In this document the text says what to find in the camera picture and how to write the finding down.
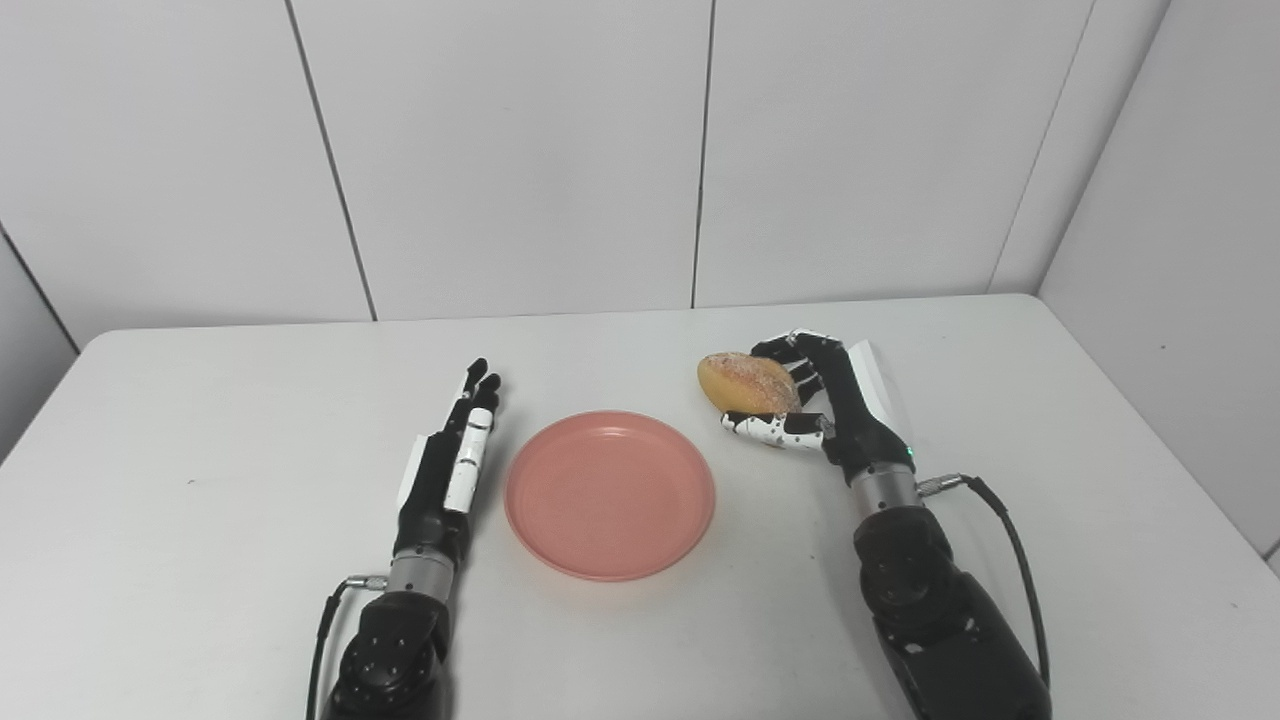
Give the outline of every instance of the robot finger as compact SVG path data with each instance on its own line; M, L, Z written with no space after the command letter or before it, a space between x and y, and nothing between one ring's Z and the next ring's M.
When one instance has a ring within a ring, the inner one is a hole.
M822 378L808 360L791 368L791 379L795 380L796 392L800 393L800 405L808 405L823 387Z
M804 355L796 350L795 345L790 341L791 336L780 334L777 337L771 337L768 340L762 340L751 347L751 355L756 357L768 357L783 365L791 365L794 363L803 363Z
M721 424L733 434L788 450L823 450L831 421L822 413L726 413Z

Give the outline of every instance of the prosthetic hand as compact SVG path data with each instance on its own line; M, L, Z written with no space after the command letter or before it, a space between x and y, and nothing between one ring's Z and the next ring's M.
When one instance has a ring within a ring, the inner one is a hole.
M442 664L449 651L445 602L471 544L471 500L498 409L498 375L476 360L444 428L426 438L399 511L385 592L365 606L342 655L326 720L443 717ZM316 660L337 610L325 606ZM312 666L315 696L319 662ZM312 720L312 712L307 712Z
M751 355L785 365L801 404L822 388L822 414L726 413L730 430L783 448L823 450L841 468L858 511L854 548L861 591L881 647L920 720L1047 720L1048 656L1034 585L1009 514L980 478L918 483L911 450L867 406L844 345L795 331L758 343ZM955 566L946 534L923 497L968 484L1000 515L1027 587L1041 673L978 582Z

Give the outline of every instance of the silver cylinder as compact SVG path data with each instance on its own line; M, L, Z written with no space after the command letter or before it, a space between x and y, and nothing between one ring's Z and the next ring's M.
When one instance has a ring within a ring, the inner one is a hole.
M891 507L924 505L911 469L897 462L876 462L854 475L849 487L854 491L859 523Z
M410 548L399 551L392 559L387 592L416 592L445 602L452 589L453 562L444 555L434 550L417 552Z

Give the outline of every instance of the black robotic finger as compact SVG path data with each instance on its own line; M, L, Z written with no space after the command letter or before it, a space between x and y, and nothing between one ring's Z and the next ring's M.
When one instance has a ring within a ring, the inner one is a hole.
M808 361L791 369L791 379L795 380L796 392L800 393L800 405L808 405L813 396L823 388L822 378Z
M791 345L790 337L790 334L780 334L778 337L762 340L751 347L751 355L756 357L768 357L769 360L776 360L783 365L800 363L804 360L804 355L800 355L800 351Z

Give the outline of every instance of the pink plate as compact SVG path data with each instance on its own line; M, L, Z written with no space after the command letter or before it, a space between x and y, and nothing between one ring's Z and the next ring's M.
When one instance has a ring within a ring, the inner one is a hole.
M543 562L589 580L634 580L698 544L716 487L673 428L634 413L584 413L520 450L506 503L516 537Z

